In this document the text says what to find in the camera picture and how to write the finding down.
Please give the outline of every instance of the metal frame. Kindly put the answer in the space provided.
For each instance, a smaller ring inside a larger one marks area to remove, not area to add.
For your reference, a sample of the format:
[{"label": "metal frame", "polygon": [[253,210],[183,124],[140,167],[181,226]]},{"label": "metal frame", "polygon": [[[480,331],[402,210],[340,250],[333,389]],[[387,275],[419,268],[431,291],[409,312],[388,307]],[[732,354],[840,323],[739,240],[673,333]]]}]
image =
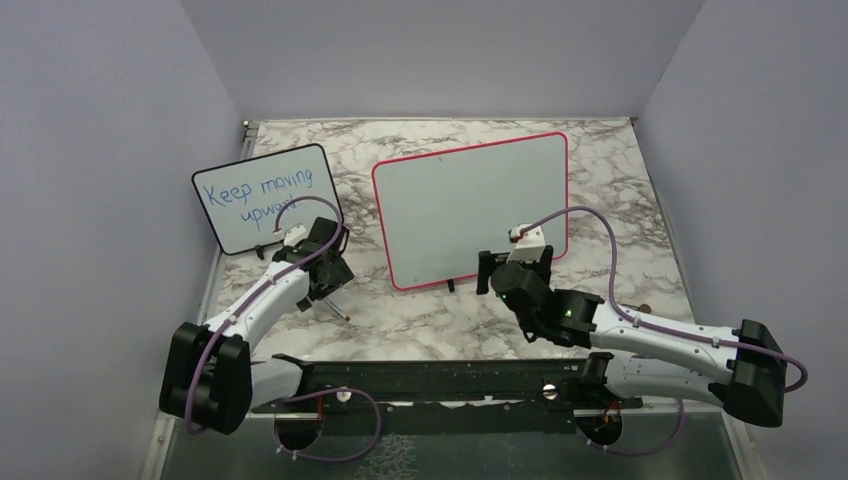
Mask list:
[{"label": "metal frame", "polygon": [[[245,128],[245,136],[244,143],[242,145],[241,152],[241,160],[250,158],[253,155],[253,150],[256,146],[257,134],[259,130],[260,123],[259,122],[244,122]],[[670,222],[666,218],[666,215],[663,212],[663,219],[666,221],[667,230],[671,230]],[[669,231],[669,237],[672,244],[672,249],[675,250],[675,242],[673,240],[673,234]],[[197,313],[197,324],[200,325],[206,321],[211,312],[214,310],[215,302],[217,301],[218,294],[221,288],[221,281],[223,279],[224,267],[226,266],[226,258],[221,252],[220,247],[215,245],[215,252],[212,257],[209,277],[206,281],[206,287],[203,292],[203,297],[201,299],[200,307]],[[678,260],[678,267],[682,269],[682,265]],[[689,290],[685,286],[684,281],[684,289],[686,290],[687,297],[689,296]],[[668,414],[677,411],[677,401],[673,399],[667,398],[652,398],[652,397],[644,397],[645,408],[638,410],[625,410],[622,411],[624,415],[650,415],[650,414]],[[763,469],[760,458],[757,454],[756,446],[751,438],[751,435],[748,431],[747,425],[739,420],[734,419],[733,417],[727,415],[721,409],[716,408],[712,405],[705,405],[699,402],[684,402],[686,412],[687,413],[696,413],[696,412],[720,412],[724,421],[725,429],[727,431],[728,439],[730,441],[731,447],[733,449],[733,454],[736,459],[736,464],[739,468],[739,472],[742,475],[742,478],[745,480],[766,480],[767,476],[765,474],[765,470]],[[587,416],[587,415],[597,415],[601,413],[600,410],[574,410],[574,416]],[[302,417],[302,416],[314,416],[311,414],[302,414],[302,413],[287,413],[287,414],[269,414],[269,413],[248,413],[246,418],[248,419],[256,419],[256,418],[275,418],[275,419],[285,419],[292,417]],[[175,424],[174,417],[157,412],[156,420],[153,426],[153,433],[151,435],[147,457],[145,458],[144,465],[141,470],[141,475],[139,476],[142,480],[157,480],[161,478],[162,472],[164,471],[165,462],[168,457],[168,453],[170,451],[171,440],[173,439],[173,431]]]}]

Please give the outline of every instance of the lavender wall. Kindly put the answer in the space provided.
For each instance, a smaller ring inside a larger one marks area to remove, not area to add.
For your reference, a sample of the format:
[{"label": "lavender wall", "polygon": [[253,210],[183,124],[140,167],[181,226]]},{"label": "lavender wall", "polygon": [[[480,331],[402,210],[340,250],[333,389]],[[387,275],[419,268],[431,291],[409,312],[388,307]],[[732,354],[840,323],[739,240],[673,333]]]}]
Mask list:
[{"label": "lavender wall", "polygon": [[239,111],[635,116],[701,0],[182,0]]},{"label": "lavender wall", "polygon": [[6,0],[0,62],[0,477],[134,478],[240,117],[176,0]]},{"label": "lavender wall", "polygon": [[844,0],[706,0],[636,128],[697,320],[765,322],[810,369],[755,429],[775,479],[848,468],[846,25]]}]

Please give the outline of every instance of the whiteboard with black border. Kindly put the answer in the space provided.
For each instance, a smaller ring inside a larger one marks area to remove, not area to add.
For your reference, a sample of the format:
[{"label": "whiteboard with black border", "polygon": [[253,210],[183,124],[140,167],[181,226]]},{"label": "whiteboard with black border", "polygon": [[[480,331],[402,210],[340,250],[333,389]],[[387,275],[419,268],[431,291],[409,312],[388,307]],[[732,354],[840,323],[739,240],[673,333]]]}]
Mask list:
[{"label": "whiteboard with black border", "polygon": [[[339,207],[327,156],[315,143],[200,170],[191,181],[221,251],[227,255],[278,242],[274,220],[293,198],[315,195]],[[283,213],[280,228],[302,223],[309,229],[319,216],[335,220],[326,205],[299,202]]]},{"label": "whiteboard with black border", "polygon": [[[474,276],[480,251],[509,251],[511,228],[568,205],[568,140],[553,132],[386,160],[371,177],[392,283],[423,287]],[[543,227],[555,257],[567,222]]]}]

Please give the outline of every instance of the marble tabletop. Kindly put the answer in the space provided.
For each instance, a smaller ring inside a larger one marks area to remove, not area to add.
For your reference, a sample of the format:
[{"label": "marble tabletop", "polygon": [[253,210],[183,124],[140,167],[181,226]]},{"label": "marble tabletop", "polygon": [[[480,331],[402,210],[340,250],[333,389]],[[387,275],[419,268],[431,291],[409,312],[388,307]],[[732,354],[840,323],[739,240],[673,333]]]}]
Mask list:
[{"label": "marble tabletop", "polygon": [[[371,184],[378,161],[417,153],[561,131],[569,146],[569,205],[599,210],[619,242],[616,297],[653,313],[692,322],[669,243],[630,121],[339,120],[261,124],[254,155],[320,143],[351,230],[345,259],[356,278],[331,295],[351,320],[321,303],[290,313],[255,350],[257,359],[286,353],[305,360],[478,360],[562,358],[580,348],[527,343],[515,317],[494,297],[475,295],[473,279],[455,293],[444,286],[397,291],[389,278]],[[569,248],[554,262],[551,285],[607,296],[609,241],[585,213],[569,219]],[[253,253],[226,257],[213,314],[223,311],[265,271]]]}]

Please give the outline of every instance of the purple cable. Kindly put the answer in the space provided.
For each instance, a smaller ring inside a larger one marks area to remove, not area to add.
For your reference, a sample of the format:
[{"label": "purple cable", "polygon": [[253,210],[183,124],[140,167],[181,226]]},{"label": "purple cable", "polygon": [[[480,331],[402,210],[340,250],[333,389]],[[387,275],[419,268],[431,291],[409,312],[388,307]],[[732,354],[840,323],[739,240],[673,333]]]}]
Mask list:
[{"label": "purple cable", "polygon": [[[634,323],[636,321],[636,319],[633,316],[631,316],[629,313],[625,312],[624,309],[622,309],[618,305],[618,302],[615,301],[615,267],[618,264],[618,247],[616,246],[615,233],[613,233],[613,231],[612,231],[612,226],[610,226],[607,219],[604,218],[604,216],[601,215],[600,212],[598,212],[594,208],[583,207],[583,206],[575,206],[575,207],[564,208],[562,210],[559,210],[557,212],[554,212],[554,213],[548,215],[547,217],[539,220],[538,222],[530,225],[529,227],[522,228],[521,230],[519,230],[519,233],[524,235],[528,231],[530,231],[530,230],[532,230],[532,229],[534,229],[538,226],[541,226],[542,224],[548,222],[549,220],[552,220],[552,219],[554,219],[554,218],[556,218],[560,215],[565,215],[567,213],[576,212],[576,211],[591,213],[592,215],[598,217],[598,220],[600,220],[601,223],[604,224],[604,227],[606,227],[607,234],[609,235],[610,244],[611,244],[611,247],[612,247],[612,260],[610,261],[610,280],[609,280],[609,302],[610,302],[610,306],[623,319],[627,320],[630,323]],[[706,344],[709,344],[709,345],[712,345],[712,343],[713,343],[713,339],[711,337],[705,337],[703,335],[696,335],[694,333],[681,332],[681,331],[675,330],[673,328],[663,327],[663,326],[660,326],[660,325],[654,325],[653,323],[645,322],[643,320],[639,320],[639,326],[645,327],[648,330],[653,330],[655,332],[664,333],[666,335],[671,335],[671,336],[677,337],[677,338],[683,338],[683,339],[686,339],[686,340],[692,340],[692,341],[696,341],[696,342],[706,343]],[[751,345],[751,344],[748,344],[748,343],[734,342],[734,341],[731,341],[731,340],[719,340],[718,345],[722,346],[722,347],[733,347],[733,348],[736,348],[736,349],[749,350],[749,351],[752,351],[752,352],[761,353],[763,355],[768,355],[768,356],[774,357],[778,360],[783,360],[786,363],[791,363],[792,365],[795,365],[798,368],[798,370],[801,372],[801,376],[800,376],[800,378],[798,378],[797,382],[795,382],[792,385],[785,388],[786,392],[794,392],[795,390],[798,390],[799,388],[804,386],[805,383],[807,383],[807,379],[809,378],[809,374],[807,372],[807,367],[805,367],[804,364],[802,364],[800,361],[790,357],[789,355],[783,354],[781,352],[776,352],[774,350],[769,350],[768,348],[763,348],[763,347],[759,347],[757,345]]]},{"label": "purple cable", "polygon": [[283,400],[279,400],[279,402],[280,403],[295,403],[295,402],[300,402],[300,401],[303,401],[303,400],[309,400],[309,399],[315,398],[315,397],[321,397],[321,396],[324,396],[324,395],[332,395],[332,394],[339,393],[339,392],[350,392],[350,393],[355,393],[357,395],[362,395],[363,397],[365,397],[366,400],[368,400],[369,403],[371,403],[371,406],[374,407],[374,414],[376,415],[376,418],[377,418],[377,426],[375,427],[374,436],[371,437],[371,441],[368,442],[368,445],[364,449],[362,449],[361,451],[359,451],[359,452],[357,452],[353,455],[348,455],[346,457],[321,457],[321,456],[318,456],[318,455],[310,455],[308,453],[299,453],[297,450],[289,450],[288,448],[285,447],[285,445],[282,444],[282,442],[280,442],[280,438],[277,436],[277,429],[276,429],[276,427],[274,427],[274,441],[277,442],[277,446],[279,447],[277,449],[277,453],[285,452],[285,453],[288,453],[289,455],[292,455],[292,457],[295,458],[295,459],[300,457],[300,458],[306,458],[308,460],[315,460],[315,461],[324,462],[324,463],[344,463],[344,462],[350,462],[352,460],[362,458],[368,452],[373,450],[374,447],[377,445],[377,441],[380,439],[380,431],[383,428],[383,417],[382,417],[382,415],[380,415],[380,406],[377,405],[377,401],[374,400],[374,398],[371,397],[371,395],[368,395],[367,393],[363,392],[362,390],[357,390],[355,388],[346,388],[346,387],[331,388],[331,389],[328,389],[328,390],[321,390],[319,392],[307,393],[306,395],[300,395],[299,397],[289,397],[289,398],[286,398],[286,399],[283,399]]},{"label": "purple cable", "polygon": [[603,445],[599,445],[599,444],[589,440],[589,437],[587,437],[586,434],[583,433],[583,431],[580,430],[579,428],[577,429],[577,433],[580,434],[580,436],[583,437],[583,439],[586,440],[587,445],[589,445],[592,448],[598,449],[598,450],[600,450],[604,453],[609,453],[609,454],[612,454],[612,455],[619,455],[619,456],[622,456],[622,457],[644,457],[644,456],[647,456],[647,455],[653,455],[655,453],[659,453],[659,452],[665,450],[666,448],[672,446],[674,444],[674,442],[676,442],[677,439],[680,438],[680,434],[683,433],[683,426],[686,423],[686,415],[685,415],[686,412],[683,410],[683,400],[678,399],[677,405],[680,408],[680,411],[679,411],[679,414],[678,414],[678,417],[677,417],[677,427],[675,427],[674,433],[672,433],[671,436],[668,437],[668,439],[666,439],[665,442],[657,445],[656,447],[649,448],[647,450],[632,451],[632,450],[618,450],[618,449],[612,448],[612,447],[604,448]]},{"label": "purple cable", "polygon": [[[274,220],[275,232],[280,230],[280,217],[283,216],[283,212],[285,212],[286,209],[288,209],[290,206],[303,200],[315,200],[330,207],[330,210],[332,210],[333,213],[336,214],[336,231],[333,232],[333,237],[330,238],[330,241],[327,242],[325,245],[322,245],[321,248],[316,250],[314,253],[298,260],[297,262],[294,262],[288,267],[277,272],[277,274],[274,275],[275,282],[288,275],[295,269],[300,268],[303,264],[311,261],[312,259],[326,252],[333,244],[336,243],[336,240],[342,233],[342,213],[339,211],[338,208],[336,208],[335,205],[333,205],[328,200],[325,200],[321,197],[316,197],[314,195],[304,195],[302,197],[297,197],[292,200],[289,200],[286,204],[284,204],[283,208],[280,209],[280,212],[277,213],[277,218]],[[221,322],[221,326],[219,326],[218,329],[215,330],[215,332],[212,334],[212,337],[210,337],[209,341],[206,343],[206,348],[203,349],[203,353],[200,354],[200,358],[197,360],[197,368],[195,368],[194,370],[194,376],[191,377],[191,384],[188,387],[188,395],[186,396],[186,408],[183,418],[185,419],[186,432],[188,432],[189,435],[198,435],[205,430],[205,428],[203,427],[194,428],[194,424],[192,424],[191,418],[192,413],[194,412],[194,398],[197,395],[197,385],[200,383],[200,376],[203,373],[203,366],[206,365],[206,361],[209,360],[209,356],[212,354],[212,349],[215,347],[215,342],[217,342],[221,335],[224,333],[224,331],[234,323],[233,321],[237,320],[239,316],[241,316],[241,314],[244,313],[245,310],[247,310],[247,307],[249,307],[271,285],[273,285],[273,283],[270,280],[266,280],[261,285],[259,285],[259,287],[253,291],[253,293],[248,295],[248,297],[241,303],[241,305],[236,307],[235,311],[233,312],[233,315],[230,318]]]}]

